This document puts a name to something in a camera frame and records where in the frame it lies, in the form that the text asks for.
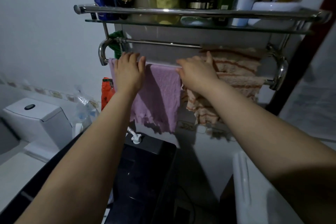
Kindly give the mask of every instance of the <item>striped towel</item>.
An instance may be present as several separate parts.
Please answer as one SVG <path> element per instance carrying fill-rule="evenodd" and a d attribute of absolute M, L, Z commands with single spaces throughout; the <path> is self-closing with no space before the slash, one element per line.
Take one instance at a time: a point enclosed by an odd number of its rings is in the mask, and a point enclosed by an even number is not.
<path fill-rule="evenodd" d="M 249 49 L 212 49 L 214 67 L 220 80 L 231 85 L 248 99 L 257 102 L 257 95 L 261 86 L 265 82 L 265 78 L 255 76 L 260 59 L 265 52 L 252 51 L 249 55 Z M 203 96 L 186 90 L 181 99 L 187 102 L 187 109 L 195 112 L 195 124 L 216 124 L 220 119 L 219 115 Z"/>

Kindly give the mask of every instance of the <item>left hand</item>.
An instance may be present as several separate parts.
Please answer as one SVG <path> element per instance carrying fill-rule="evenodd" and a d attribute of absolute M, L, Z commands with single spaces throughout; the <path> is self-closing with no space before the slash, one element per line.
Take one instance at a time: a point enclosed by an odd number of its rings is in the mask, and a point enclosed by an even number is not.
<path fill-rule="evenodd" d="M 115 82 L 118 91 L 130 94 L 133 97 L 141 89 L 145 79 L 146 58 L 141 57 L 137 62 L 139 55 L 139 53 L 123 52 L 114 64 Z"/>

